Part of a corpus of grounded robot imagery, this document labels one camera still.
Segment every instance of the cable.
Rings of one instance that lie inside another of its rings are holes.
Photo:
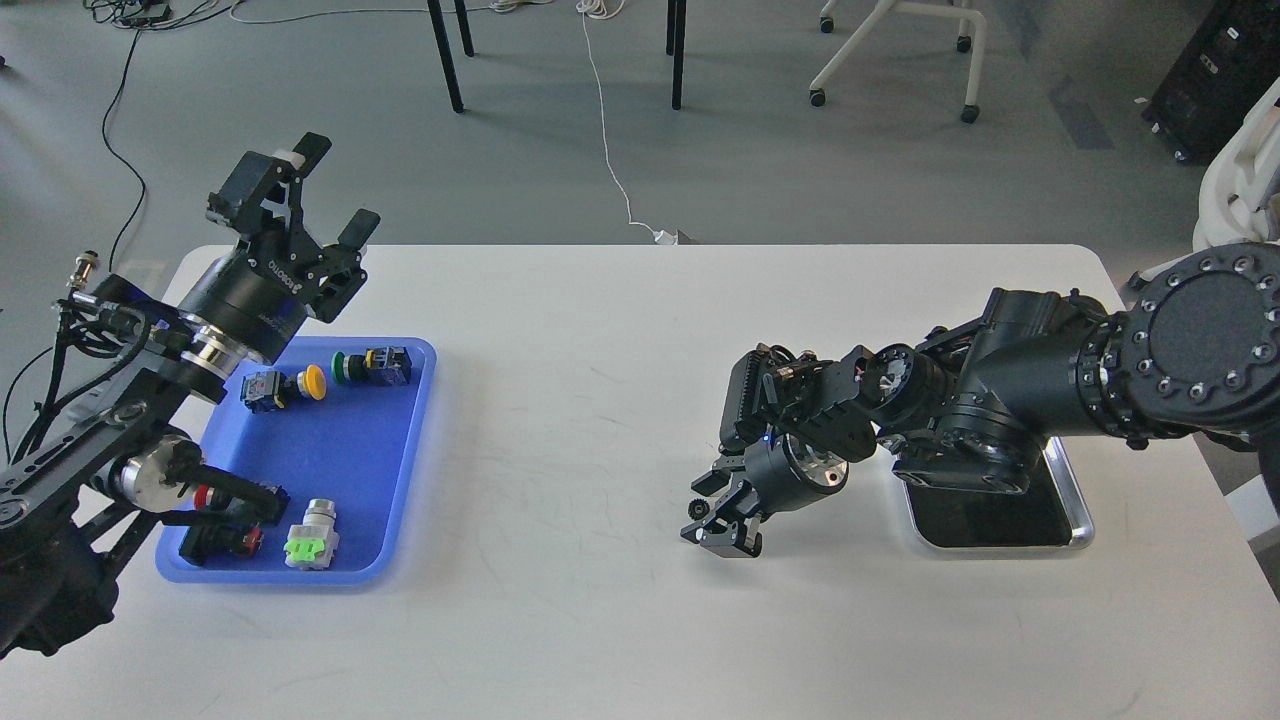
[[[618,10],[622,9],[622,5],[618,5],[618,9],[614,10],[612,15],[605,15],[605,17],[594,17],[589,13],[589,10],[582,10],[581,8],[584,3],[581,0],[579,1],[577,5],[579,5],[579,12],[582,15],[582,36],[586,37],[586,58],[591,61],[591,72],[595,73],[595,90],[600,96],[600,141],[604,142],[604,164],[605,167],[609,168],[609,174],[613,176],[613,184],[618,186],[618,190],[622,192],[622,199],[626,200],[627,202],[627,224],[640,225],[648,229],[650,233],[653,233],[654,238],[657,238],[658,231],[653,229],[646,223],[636,220],[635,215],[631,214],[631,196],[627,195],[627,188],[622,187],[622,183],[618,181],[618,173],[613,170],[613,161],[609,159],[609,133],[608,133],[608,127],[604,123],[604,85],[600,82],[600,69],[595,67],[595,55],[591,53],[591,35],[586,31],[586,18],[593,18],[593,19],[612,18],[613,15],[618,14]],[[599,5],[603,8],[604,5],[603,0],[599,0]]]
[[[591,18],[593,20],[607,20],[616,17],[622,12],[627,0],[618,0],[618,6],[609,10],[609,6],[604,4],[604,0],[577,0],[577,12],[584,18]]]
[[[493,0],[493,3],[489,3],[488,9],[498,13],[499,15],[504,15],[521,5],[548,5],[554,1],[556,0]]]
[[[13,400],[13,391],[18,387],[18,380],[22,379],[23,373],[31,369],[41,357],[49,355],[54,351],[54,346],[49,346],[42,350],[38,355],[27,361],[26,365],[18,370],[18,374],[13,377],[13,382],[9,383],[9,389],[4,393],[4,410],[0,411],[0,428],[4,430],[4,461],[5,464],[13,462],[13,452],[9,450],[9,401]]]
[[[76,398],[78,398],[79,396],[84,395],[86,392],[93,389],[95,387],[115,377],[116,373],[119,373],[129,363],[132,363],[146,347],[147,338],[151,336],[151,320],[145,314],[124,305],[118,306],[116,310],[125,315],[132,315],[134,319],[138,320],[138,327],[136,328],[138,337],[133,341],[133,345],[131,345],[128,351],[120,355],[119,359],[115,363],[113,363],[111,366],[108,368],[106,370],[102,370],[92,379],[78,386],[76,389],[69,391],[67,395],[59,397],[56,401],[51,404],[46,401],[44,405],[41,405],[40,415],[36,416],[36,420],[31,424],[31,428],[28,428],[27,433],[23,436],[22,442],[19,442],[18,447],[14,450],[14,460],[20,460],[28,454],[33,452],[36,448],[38,448],[40,445],[45,441],[45,433],[49,432],[50,425],[52,425],[54,420],[56,420],[58,416],[63,414],[63,410],[65,410],[67,406],[74,402]],[[59,350],[61,350],[63,352],[65,352],[67,350],[67,345],[64,342],[64,338],[61,337],[63,334],[65,334],[65,332],[67,331],[60,331],[59,340],[58,342],[54,343],[55,368],[54,368],[54,374],[50,378],[50,388],[56,388],[56,383],[61,378],[63,368],[58,366],[56,356]]]
[[[133,211],[129,213],[129,218],[124,220],[124,225],[120,227],[120,232],[115,233],[115,242],[111,243],[111,254],[106,259],[106,272],[111,272],[115,265],[115,249],[120,245],[120,238],[124,237],[124,231],[129,229],[133,224],[133,218],[138,215],[138,210],[142,209],[142,201],[147,197],[147,181],[142,179],[142,174],[138,169],[133,167],[132,163],[120,156],[119,152],[111,147],[111,141],[106,137],[106,120],[111,117],[111,111],[119,105],[120,95],[124,94],[124,82],[129,78],[129,64],[133,63],[133,51],[138,49],[138,38],[142,37],[142,31],[136,31],[133,33],[133,42],[129,45],[129,55],[124,59],[124,70],[120,73],[120,86],[115,88],[115,96],[111,97],[111,104],[106,106],[106,111],[102,113],[102,145],[106,145],[108,152],[115,155],[115,159],[124,163],[124,167],[133,173],[133,177],[138,178],[138,184],[142,186],[142,192],[138,193],[138,201],[133,205]]]
[[[292,23],[292,22],[297,22],[297,20],[308,20],[311,18],[323,18],[325,15],[353,15],[353,14],[357,14],[357,13],[428,13],[428,12],[430,12],[426,8],[352,8],[352,9],[347,9],[347,10],[321,10],[319,13],[307,13],[306,15],[297,15],[297,17],[293,17],[293,18],[276,18],[276,19],[269,19],[269,20],[247,20],[247,19],[241,18],[239,15],[236,14],[236,8],[239,8],[241,5],[243,5],[248,0],[233,0],[232,1],[232,6],[228,8],[228,10],[230,10],[230,13],[227,17],[229,17],[230,19],[233,19],[233,20],[236,20],[238,23],[243,23],[243,24],[247,24],[247,26],[273,26],[273,24],[280,24],[280,23]],[[515,8],[511,8],[509,10],[498,10],[497,8],[493,6],[493,5],[498,5],[498,4],[506,4],[506,3],[509,3],[509,1],[512,1],[512,0],[494,0],[494,3],[492,3],[489,5],[484,5],[481,8],[467,8],[466,10],[467,10],[467,13],[476,13],[476,12],[480,12],[480,10],[493,10],[495,13],[509,13],[511,10],[515,10]],[[531,3],[534,5],[544,5],[547,3],[550,3],[552,0],[541,0],[541,1],[524,0],[524,1],[525,3]],[[457,14],[453,10],[444,10],[444,13],[449,14],[449,15]]]

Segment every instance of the metal base plate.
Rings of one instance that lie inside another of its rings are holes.
[[[1093,539],[1093,519],[1062,442],[1050,438],[1043,457],[1023,495],[904,484],[916,534],[938,550],[1085,547]]]

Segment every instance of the white chair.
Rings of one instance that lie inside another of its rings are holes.
[[[828,0],[822,8],[822,14],[819,18],[819,27],[822,32],[831,32],[835,28],[835,18],[832,10],[838,0]],[[946,5],[933,5],[929,3],[909,3],[906,0],[877,0],[876,8],[872,9],[872,14],[863,20],[863,24],[858,26],[854,35],[849,36],[845,45],[841,46],[836,56],[827,63],[827,67],[818,73],[818,77],[813,78],[809,83],[809,102],[814,108],[820,108],[827,104],[827,92],[822,86],[827,79],[840,69],[840,65],[845,63],[849,54],[854,51],[855,47],[870,33],[872,28],[876,27],[884,15],[891,12],[906,13],[910,15],[928,15],[934,18],[954,18],[960,20],[960,35],[956,38],[956,51],[969,53],[973,51],[973,58],[969,60],[969,87],[965,91],[964,97],[964,110],[960,113],[960,119],[972,123],[978,119],[978,82],[982,79],[982,60],[987,54],[987,18],[982,17],[982,13],[969,8],[969,0],[947,0]]]
[[[1244,117],[1204,170],[1192,252],[1236,242],[1280,241],[1280,78]],[[1134,273],[1140,288],[1178,260]]]

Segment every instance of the power strip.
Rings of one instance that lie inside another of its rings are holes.
[[[169,0],[128,0],[116,22],[124,27],[151,27],[170,17],[173,9],[169,8]]]

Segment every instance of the black cable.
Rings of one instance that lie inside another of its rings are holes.
[[[32,423],[31,428],[27,430],[27,434],[22,438],[22,443],[19,443],[18,448],[14,451],[14,460],[20,460],[22,457],[27,456],[28,454],[38,448],[40,445],[45,442],[45,434],[49,432],[49,428],[54,424],[54,420],[56,420],[58,416],[63,414],[63,410],[65,410],[68,405],[74,402],[76,398],[84,395],[86,392],[93,389],[95,387],[115,377],[116,373],[119,373],[129,363],[132,363],[133,359],[137,357],[146,347],[147,338],[151,336],[151,320],[146,315],[132,307],[125,307],[122,305],[119,306],[118,310],[127,315],[132,315],[134,319],[138,320],[138,327],[136,328],[136,332],[138,333],[137,340],[133,341],[133,345],[129,346],[129,350],[125,351],[124,355],[122,355],[115,363],[113,363],[110,368],[99,373],[92,379],[81,384],[76,389],[59,397],[51,405],[46,404],[41,406],[40,416],[37,416],[36,421]],[[54,345],[54,355],[55,356],[58,355],[58,343]],[[61,369],[56,368],[56,370],[58,375],[60,377]]]
[[[129,346],[129,350],[124,355],[122,355],[120,359],[116,360],[115,364],[113,364],[110,368],[102,370],[87,383],[61,396],[58,400],[58,402],[54,404],[54,416],[60,415],[61,411],[65,410],[68,405],[74,402],[77,397],[84,395],[86,392],[93,389],[95,387],[115,377],[116,373],[119,373],[120,370],[124,369],[125,365],[132,363],[133,359],[142,352],[142,348],[147,346],[147,338],[151,337],[151,319],[143,315],[142,313],[138,313],[137,310],[132,307],[125,307],[123,305],[119,307],[119,311],[124,313],[125,315],[133,315],[133,318],[138,320],[138,327],[134,328],[134,331],[138,333],[137,340],[133,341],[133,345]]]
[[[13,377],[13,382],[9,383],[9,389],[4,393],[4,410],[0,411],[0,429],[4,430],[4,461],[5,464],[13,462],[13,452],[9,450],[9,401],[13,400],[13,391],[18,387],[18,380],[22,379],[23,373],[31,369],[41,357],[49,355],[54,351],[54,346],[49,346],[42,350],[38,355],[27,361],[26,365],[18,370],[18,374]]]
[[[54,421],[54,418],[49,416],[49,410],[58,401],[58,389],[63,382],[63,372],[67,369],[67,348],[70,346],[68,336],[70,334],[70,319],[73,316],[74,314],[70,307],[63,305],[58,314],[58,333],[54,336],[54,361],[49,370],[49,387],[45,388],[45,400],[37,406],[36,419],[31,421],[27,432],[18,441],[18,447],[13,451],[14,461],[26,457],[32,450],[40,447],[40,442],[45,438],[45,432],[49,430],[49,425]]]
[[[106,272],[111,272],[115,265],[115,249],[120,245],[120,238],[124,237],[124,231],[129,229],[133,223],[133,218],[137,217],[138,210],[142,209],[142,201],[147,197],[147,181],[142,179],[142,174],[134,168],[128,160],[120,156],[119,152],[111,147],[111,141],[106,138],[106,120],[111,117],[111,110],[120,102],[120,95],[124,94],[124,82],[129,78],[129,64],[133,63],[133,51],[138,47],[138,38],[142,37],[142,31],[136,31],[133,33],[133,42],[129,45],[129,55],[124,59],[124,72],[120,73],[120,86],[115,88],[115,96],[111,97],[111,104],[106,106],[106,113],[102,113],[102,143],[106,145],[106,150],[115,155],[115,159],[124,163],[124,167],[129,168],[133,177],[138,178],[138,184],[142,186],[142,192],[138,193],[138,201],[133,205],[133,211],[129,213],[129,219],[124,220],[124,225],[120,227],[120,232],[115,233],[115,242],[111,243],[111,254],[106,260]]]

